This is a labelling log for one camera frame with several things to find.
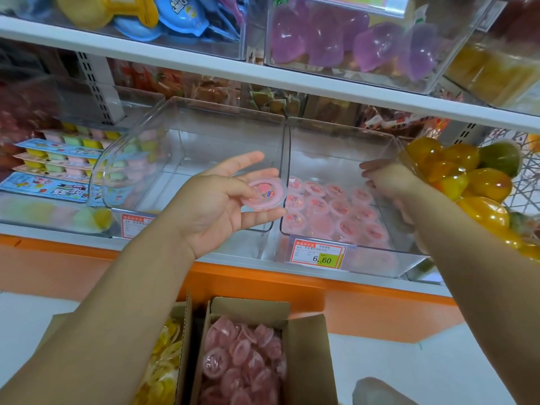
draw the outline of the left hand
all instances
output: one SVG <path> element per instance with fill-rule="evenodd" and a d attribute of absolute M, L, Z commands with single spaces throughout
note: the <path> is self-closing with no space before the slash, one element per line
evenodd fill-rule
<path fill-rule="evenodd" d="M 256 151 L 235 156 L 190 178 L 172 198 L 158 220 L 171 225 L 199 258 L 222 245 L 233 233 L 271 222 L 285 215 L 282 207 L 268 211 L 240 212 L 241 198 L 259 193 L 247 183 L 276 177 L 276 168 L 256 170 L 232 177 L 238 171 L 263 160 Z"/>

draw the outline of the transparent container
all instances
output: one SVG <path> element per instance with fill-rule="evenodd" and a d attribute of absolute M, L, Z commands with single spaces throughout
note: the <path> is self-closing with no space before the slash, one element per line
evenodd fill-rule
<path fill-rule="evenodd" d="M 497 0 L 446 76 L 498 108 L 540 115 L 540 0 Z"/>
<path fill-rule="evenodd" d="M 120 224 L 123 214 L 153 219 L 191 176 L 254 150 L 264 152 L 264 160 L 242 173 L 281 170 L 284 133 L 280 115 L 172 98 L 105 152 L 105 204 Z M 119 190 L 130 194 L 119 198 Z M 252 230 L 267 233 L 272 225 Z"/>
<path fill-rule="evenodd" d="M 382 132 L 299 118 L 289 118 L 287 123 L 291 134 L 289 179 L 296 177 L 302 182 L 305 191 L 301 196 L 306 205 L 299 213 L 306 224 L 298 230 L 291 230 L 284 224 L 287 216 L 282 218 L 275 261 L 291 262 L 294 259 L 293 249 L 299 240 L 345 247 L 339 269 L 353 273 L 397 278 L 426 258 L 415 245 L 413 227 L 403 221 L 401 213 L 392 203 L 366 187 L 366 179 L 361 176 L 359 169 L 359 163 L 363 161 L 396 158 L 400 146 L 395 137 Z M 295 189 L 292 182 L 294 179 L 289 181 L 289 193 L 300 193 L 302 190 L 298 190 L 298 187 Z M 317 190 L 309 187 L 316 185 L 307 182 L 318 183 L 326 191 L 317 196 Z M 357 189 L 362 191 L 362 198 L 356 194 Z M 335 208 L 332 210 L 332 202 L 336 198 L 345 201 L 350 209 L 345 217 L 338 217 L 339 212 L 336 215 Z M 329 213 L 325 207 L 316 204 L 310 208 L 309 203 L 319 199 L 329 204 Z M 366 217 L 362 215 L 359 218 L 358 208 Z M 326 217 L 334 224 L 330 231 L 320 228 L 320 220 L 328 220 Z M 354 221 L 360 235 L 353 233 L 352 238 L 347 238 L 338 228 L 338 222 L 342 219 Z M 372 231 L 372 226 L 375 232 L 382 233 L 378 240 L 366 238 L 366 232 Z M 306 265 L 325 269 L 317 264 Z"/>
<path fill-rule="evenodd" d="M 265 64 L 427 94 L 494 0 L 409 0 L 402 19 L 331 2 L 270 0 Z"/>
<path fill-rule="evenodd" d="M 48 145 L 54 135 L 61 136 L 54 143 L 61 139 L 62 145 L 67 143 L 64 136 L 79 140 L 72 150 L 88 148 L 82 141 L 89 145 L 91 136 L 68 131 L 68 125 L 86 133 L 92 128 L 103 135 L 104 131 L 127 134 L 163 95 L 61 77 L 20 72 L 12 76 L 12 71 L 0 68 L 0 79 L 11 79 L 0 87 L 0 222 L 111 237 L 117 228 L 102 200 L 99 159 L 89 159 L 84 169 L 77 169 L 79 181 L 74 181 L 67 156 L 53 159 L 52 152 L 46 152 L 35 159 L 17 145 L 30 139 Z M 103 141 L 114 146 L 111 140 Z M 95 178 L 94 185 L 88 175 Z"/>
<path fill-rule="evenodd" d="M 238 10 L 233 13 L 234 1 Z M 250 3 L 228 2 L 230 6 L 221 0 L 147 0 L 147 9 L 136 4 L 127 11 L 132 0 L 24 0 L 12 13 L 44 24 L 244 60 Z"/>

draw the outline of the price tag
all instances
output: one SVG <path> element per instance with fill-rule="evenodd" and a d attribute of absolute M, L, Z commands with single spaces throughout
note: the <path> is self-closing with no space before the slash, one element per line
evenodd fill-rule
<path fill-rule="evenodd" d="M 347 247 L 328 245 L 316 241 L 294 241 L 291 263 L 326 268 L 340 268 Z"/>
<path fill-rule="evenodd" d="M 122 237 L 132 239 L 146 226 L 152 223 L 152 217 L 136 216 L 122 213 Z"/>

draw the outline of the open cardboard box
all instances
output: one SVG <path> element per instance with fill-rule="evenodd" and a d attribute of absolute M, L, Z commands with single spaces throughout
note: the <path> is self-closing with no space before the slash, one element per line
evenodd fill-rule
<path fill-rule="evenodd" d="M 191 342 L 191 327 L 193 325 L 193 310 L 191 304 L 190 293 L 187 293 L 186 301 L 177 302 L 174 304 L 171 310 L 171 317 L 178 320 L 179 323 L 183 323 L 182 327 L 182 351 L 180 353 L 180 369 L 178 372 L 178 383 L 176 387 L 176 399 L 174 405 L 180 405 L 182 402 L 182 395 L 184 394 L 184 386 L 186 381 L 187 360 L 190 352 Z M 52 316 L 52 320 L 45 330 L 41 341 L 36 348 L 39 349 L 54 333 L 58 331 L 60 326 L 64 324 L 64 321 L 71 315 L 71 313 L 56 314 Z"/>
<path fill-rule="evenodd" d="M 288 320 L 290 312 L 287 302 L 226 297 L 216 297 L 209 302 L 190 405 L 198 403 L 206 333 L 221 315 L 226 315 L 235 323 L 252 326 L 264 324 L 281 331 L 288 368 L 281 404 L 338 405 L 325 316 L 319 314 Z"/>

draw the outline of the white floor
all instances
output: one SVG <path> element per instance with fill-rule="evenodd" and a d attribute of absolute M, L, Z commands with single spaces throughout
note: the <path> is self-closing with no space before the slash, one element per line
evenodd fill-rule
<path fill-rule="evenodd" d="M 30 358 L 52 315 L 71 312 L 77 305 L 0 292 L 0 387 Z M 385 381 L 418 405 L 515 404 L 466 325 L 414 345 L 329 337 L 343 405 L 352 405 L 356 381 L 368 376 Z"/>

